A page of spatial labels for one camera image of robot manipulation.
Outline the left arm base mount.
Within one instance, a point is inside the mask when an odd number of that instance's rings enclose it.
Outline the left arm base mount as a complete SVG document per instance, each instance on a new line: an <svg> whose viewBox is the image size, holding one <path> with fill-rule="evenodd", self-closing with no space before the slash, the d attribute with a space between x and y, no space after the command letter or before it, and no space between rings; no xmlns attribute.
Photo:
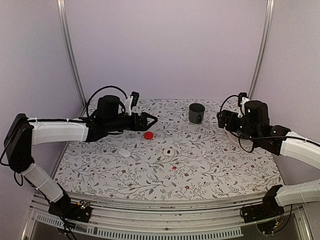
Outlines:
<svg viewBox="0 0 320 240"><path fill-rule="evenodd" d="M77 203L53 202L50 204L48 213L64 219L88 223L92 215L92 210L90 206L82 208Z"/></svg>

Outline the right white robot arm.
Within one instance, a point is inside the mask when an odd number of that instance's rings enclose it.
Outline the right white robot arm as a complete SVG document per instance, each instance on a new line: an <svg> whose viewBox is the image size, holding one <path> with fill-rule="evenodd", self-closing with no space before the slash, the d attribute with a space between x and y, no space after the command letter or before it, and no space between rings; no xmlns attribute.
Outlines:
<svg viewBox="0 0 320 240"><path fill-rule="evenodd" d="M317 169L320 167L319 143L302 137L290 128L270 125L266 103L241 97L238 107L238 112L221 109L217 113L219 128L225 129L240 141L252 142L253 148L293 158ZM263 197L258 213L262 218L269 218L278 207L319 200L319 180L295 185L275 185Z"/></svg>

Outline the beige earbud charging case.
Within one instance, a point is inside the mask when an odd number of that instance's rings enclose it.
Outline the beige earbud charging case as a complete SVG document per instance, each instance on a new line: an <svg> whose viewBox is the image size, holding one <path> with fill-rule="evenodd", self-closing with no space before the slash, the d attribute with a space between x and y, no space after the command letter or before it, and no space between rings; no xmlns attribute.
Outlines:
<svg viewBox="0 0 320 240"><path fill-rule="evenodd" d="M166 157L173 157L175 156L176 151L173 148L164 148L163 155Z"/></svg>

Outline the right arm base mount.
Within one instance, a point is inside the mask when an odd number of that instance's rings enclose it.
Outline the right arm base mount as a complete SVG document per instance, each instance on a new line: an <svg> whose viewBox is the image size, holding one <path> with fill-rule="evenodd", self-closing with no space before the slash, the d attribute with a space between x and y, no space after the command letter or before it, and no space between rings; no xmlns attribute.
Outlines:
<svg viewBox="0 0 320 240"><path fill-rule="evenodd" d="M245 223L267 220L285 213L283 207L269 207L266 204L246 204L239 211Z"/></svg>

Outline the red earbud charging case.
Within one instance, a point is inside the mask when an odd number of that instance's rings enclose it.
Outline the red earbud charging case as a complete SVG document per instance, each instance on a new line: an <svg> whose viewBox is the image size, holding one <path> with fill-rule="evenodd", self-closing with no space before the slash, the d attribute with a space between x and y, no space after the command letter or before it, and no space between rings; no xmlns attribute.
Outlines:
<svg viewBox="0 0 320 240"><path fill-rule="evenodd" d="M154 134L151 131L145 132L143 136L146 140L152 140L154 138Z"/></svg>

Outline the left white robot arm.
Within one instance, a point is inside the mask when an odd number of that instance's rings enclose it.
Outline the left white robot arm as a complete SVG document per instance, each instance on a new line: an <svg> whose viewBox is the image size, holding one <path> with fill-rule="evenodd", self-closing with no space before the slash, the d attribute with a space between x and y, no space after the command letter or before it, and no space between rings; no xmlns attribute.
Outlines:
<svg viewBox="0 0 320 240"><path fill-rule="evenodd" d="M37 119L19 113L3 142L1 156L7 159L5 166L43 193L63 217L70 217L75 211L74 205L63 188L35 163L32 146L57 142L91 143L124 131L147 131L158 118L146 112L133 112L138 98L137 92L125 102L115 95L105 95L98 99L92 114L75 119Z"/></svg>

